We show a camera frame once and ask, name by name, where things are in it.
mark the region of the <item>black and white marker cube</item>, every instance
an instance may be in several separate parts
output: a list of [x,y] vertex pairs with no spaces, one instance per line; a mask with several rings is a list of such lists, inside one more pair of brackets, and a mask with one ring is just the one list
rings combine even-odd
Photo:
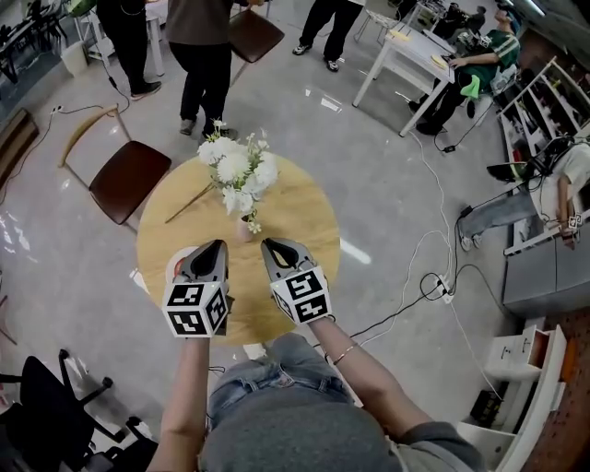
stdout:
[[221,282],[168,284],[162,312],[176,337],[212,337],[230,311]]
[[296,325],[332,314],[328,283],[320,266],[271,282],[278,308]]

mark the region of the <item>green jacket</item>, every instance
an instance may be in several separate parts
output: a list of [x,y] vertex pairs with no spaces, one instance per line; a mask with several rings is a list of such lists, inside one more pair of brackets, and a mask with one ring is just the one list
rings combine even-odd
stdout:
[[520,42],[518,42],[512,33],[493,29],[487,36],[491,39],[491,44],[484,54],[496,53],[500,57],[500,62],[486,65],[466,65],[457,69],[457,71],[464,74],[478,76],[480,80],[480,91],[487,91],[490,88],[490,82],[496,77],[498,66],[502,72],[504,69],[516,63],[518,54],[520,53]]

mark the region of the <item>vase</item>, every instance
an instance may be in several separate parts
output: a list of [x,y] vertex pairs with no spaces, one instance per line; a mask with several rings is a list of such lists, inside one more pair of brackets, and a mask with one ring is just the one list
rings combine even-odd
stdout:
[[236,237],[239,242],[250,242],[254,237],[248,229],[248,222],[244,221],[243,217],[236,219]]

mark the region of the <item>denim shorts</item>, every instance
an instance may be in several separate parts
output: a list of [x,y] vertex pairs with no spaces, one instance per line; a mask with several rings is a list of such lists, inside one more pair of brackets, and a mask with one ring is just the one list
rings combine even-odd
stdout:
[[338,374],[303,336],[287,333],[267,348],[267,356],[228,369],[209,398],[210,427],[215,429],[229,407],[252,392],[266,388],[312,388],[330,401],[352,403]]

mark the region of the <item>bracelet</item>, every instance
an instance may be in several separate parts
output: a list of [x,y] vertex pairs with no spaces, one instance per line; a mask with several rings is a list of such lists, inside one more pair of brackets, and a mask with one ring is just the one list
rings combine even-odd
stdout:
[[350,348],[348,348],[347,350],[345,350],[342,354],[340,354],[340,357],[338,359],[336,359],[334,361],[334,365],[338,364],[341,360],[344,359],[344,357],[354,348],[357,348],[359,345],[358,344],[353,344],[352,346],[350,346]]

